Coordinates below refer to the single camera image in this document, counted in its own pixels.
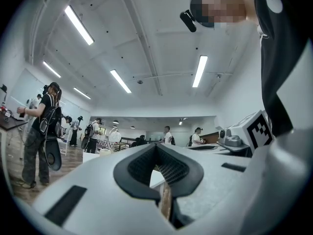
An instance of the hand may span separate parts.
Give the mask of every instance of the hand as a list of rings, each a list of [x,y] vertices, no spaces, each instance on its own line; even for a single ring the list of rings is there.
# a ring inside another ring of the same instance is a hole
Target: hand
[[[18,107],[17,113],[21,114],[24,113],[25,107]]]

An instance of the table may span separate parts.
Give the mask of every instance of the table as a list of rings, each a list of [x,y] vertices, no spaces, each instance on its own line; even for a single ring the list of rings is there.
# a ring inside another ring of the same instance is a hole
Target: table
[[[9,191],[13,194],[12,187],[10,184],[9,172],[6,164],[6,137],[7,133],[15,128],[23,126],[27,124],[28,121],[23,120],[15,120],[14,118],[10,117],[9,121],[4,120],[4,114],[0,113],[0,133],[1,133],[1,159],[2,159],[2,168],[5,180],[7,182],[7,186]]]

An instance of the black t-shirt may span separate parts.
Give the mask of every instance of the black t-shirt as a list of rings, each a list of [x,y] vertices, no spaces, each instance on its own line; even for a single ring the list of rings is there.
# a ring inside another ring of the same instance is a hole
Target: black t-shirt
[[[44,105],[45,105],[45,109],[44,109],[43,113],[41,114],[41,116],[40,116],[39,118],[36,118],[36,119],[35,119],[35,121],[34,121],[34,123],[33,123],[33,125],[32,125],[32,127],[33,127],[36,131],[38,131],[38,132],[40,132],[40,129],[39,129],[40,119],[42,119],[42,118],[45,116],[47,110],[52,106],[52,105],[51,105],[52,100],[53,100],[53,97],[50,98],[50,96],[49,96],[48,94],[45,94],[45,95],[43,96],[43,98],[41,99],[40,104],[44,104]]]
[[[272,132],[279,136],[290,131],[292,123],[277,91],[308,42],[305,20],[310,20],[311,16],[308,8],[299,6],[297,0],[254,0],[254,4],[264,33],[261,39],[262,98],[272,122]]]

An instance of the fluorescent light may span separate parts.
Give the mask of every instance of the fluorescent light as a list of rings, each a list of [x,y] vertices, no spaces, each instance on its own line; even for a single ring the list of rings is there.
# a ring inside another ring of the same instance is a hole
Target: fluorescent light
[[[206,65],[206,61],[207,61],[207,56],[200,56],[200,60],[199,60],[199,65],[198,65],[198,69],[197,69],[197,74],[195,77],[195,81],[194,84],[192,85],[193,88],[198,87],[202,74],[204,72],[204,68]]]
[[[90,97],[88,97],[87,95],[85,95],[84,93],[82,93],[80,90],[74,88],[75,91],[77,91],[78,93],[80,93],[81,95],[85,96],[88,99],[91,99]]]
[[[44,65],[45,65],[49,70],[51,70],[58,78],[61,77],[61,76],[60,76],[56,71],[54,71],[54,69],[51,68],[45,61],[44,61]]]
[[[119,82],[119,84],[126,90],[127,93],[132,93],[130,89],[128,89],[127,85],[123,82],[122,78],[117,74],[116,70],[110,71],[113,77]]]
[[[71,20],[71,22],[73,23],[73,25],[76,27],[76,29],[78,30],[78,32],[82,35],[82,37],[85,39],[85,41],[87,42],[88,45],[91,45],[94,40],[92,39],[92,37],[89,35],[89,33],[87,32],[87,30],[85,29],[85,27],[83,26],[83,24],[80,22],[80,20],[78,19],[78,17],[76,16],[75,12],[73,11],[71,6],[68,6],[65,9],[65,13],[67,14],[68,18]]]

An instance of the ceiling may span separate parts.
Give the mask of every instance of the ceiling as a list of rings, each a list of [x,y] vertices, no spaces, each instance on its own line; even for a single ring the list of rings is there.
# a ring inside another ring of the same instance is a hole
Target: ceiling
[[[127,96],[110,74],[113,69],[135,95],[210,97],[230,77],[212,72],[234,72],[253,28],[248,23],[227,29],[198,24],[191,33],[179,18],[189,1],[45,0],[29,61],[62,88],[77,87],[92,102]],[[90,46],[64,13],[67,5],[94,39]],[[200,55],[207,55],[208,62],[199,87],[192,88]],[[62,77],[46,69],[43,60]]]

